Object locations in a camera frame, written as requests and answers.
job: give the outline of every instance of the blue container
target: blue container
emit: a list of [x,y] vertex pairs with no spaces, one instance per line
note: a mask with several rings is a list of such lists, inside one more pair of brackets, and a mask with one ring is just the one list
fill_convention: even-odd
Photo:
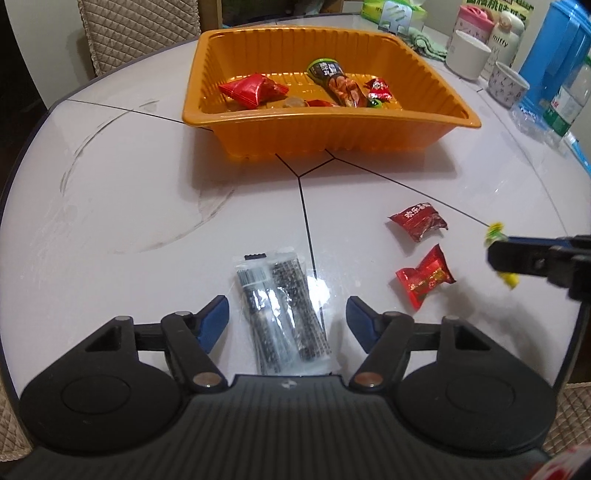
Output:
[[591,47],[589,13],[576,0],[552,2],[530,54],[519,71],[530,83],[522,105],[542,115]]

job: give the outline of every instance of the quilted chair cover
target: quilted chair cover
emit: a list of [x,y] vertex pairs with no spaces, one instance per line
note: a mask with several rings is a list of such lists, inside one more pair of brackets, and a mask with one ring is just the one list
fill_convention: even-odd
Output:
[[97,75],[198,37],[197,0],[78,0]]
[[0,462],[18,460],[31,453],[31,444],[22,432],[0,378]]
[[556,419],[544,450],[558,455],[570,446],[591,442],[591,382],[564,386],[558,395]]

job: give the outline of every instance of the orange plastic tray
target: orange plastic tray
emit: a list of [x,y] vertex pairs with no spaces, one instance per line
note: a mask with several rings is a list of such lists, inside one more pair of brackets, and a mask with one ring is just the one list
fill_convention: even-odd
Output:
[[[332,58],[363,85],[382,77],[396,101],[385,108],[282,108],[283,100],[244,110],[218,85],[262,73],[289,95],[332,100],[306,74]],[[341,28],[265,27],[201,35],[193,59],[183,121],[208,127],[231,156],[428,147],[454,127],[479,128],[478,116],[419,55],[393,35]]]

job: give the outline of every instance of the plastic water bottle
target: plastic water bottle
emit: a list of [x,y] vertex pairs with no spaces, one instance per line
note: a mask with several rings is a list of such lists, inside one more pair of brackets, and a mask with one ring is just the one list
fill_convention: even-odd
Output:
[[591,96],[591,58],[570,72],[562,87],[544,112],[548,124],[544,140],[557,147]]

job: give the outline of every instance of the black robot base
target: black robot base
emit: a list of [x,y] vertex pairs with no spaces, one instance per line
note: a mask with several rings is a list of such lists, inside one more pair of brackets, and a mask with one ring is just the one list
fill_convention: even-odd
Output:
[[[523,480],[548,457],[550,386],[459,319],[414,323],[348,300],[368,356],[340,376],[238,375],[209,359],[228,322],[217,297],[160,324],[117,317],[21,397],[36,445],[9,480]],[[142,364],[165,352],[173,377]],[[437,360],[404,376],[410,353]]]

